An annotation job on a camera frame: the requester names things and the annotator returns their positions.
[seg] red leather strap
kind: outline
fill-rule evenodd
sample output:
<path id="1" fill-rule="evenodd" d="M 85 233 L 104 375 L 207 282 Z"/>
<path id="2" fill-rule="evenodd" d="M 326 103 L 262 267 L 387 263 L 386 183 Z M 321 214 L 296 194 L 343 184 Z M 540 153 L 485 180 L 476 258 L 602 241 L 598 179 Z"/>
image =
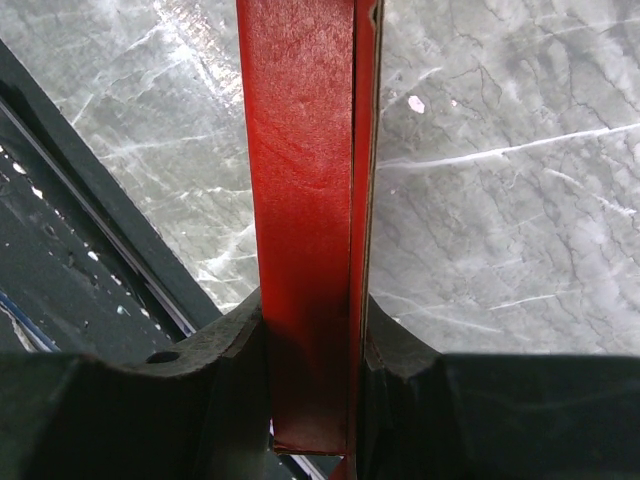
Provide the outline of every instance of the red leather strap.
<path id="1" fill-rule="evenodd" d="M 361 9 L 355 0 L 237 8 L 276 448 L 344 454 L 355 438 L 373 159 L 375 75 L 360 50 L 356 66 L 370 73 L 355 84 L 368 100 L 353 92 Z M 371 41 L 363 33 L 356 43 Z"/>

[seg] marble countertop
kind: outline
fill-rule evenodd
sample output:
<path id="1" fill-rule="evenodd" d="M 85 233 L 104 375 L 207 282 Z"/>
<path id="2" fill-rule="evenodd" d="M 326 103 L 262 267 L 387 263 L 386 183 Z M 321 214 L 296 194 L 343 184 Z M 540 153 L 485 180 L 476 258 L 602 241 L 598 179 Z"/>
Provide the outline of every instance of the marble countertop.
<path id="1" fill-rule="evenodd" d="M 258 284 L 232 0 L 0 0 L 223 310 Z M 640 353 L 640 5 L 387 0 L 371 290 L 443 351 Z"/>

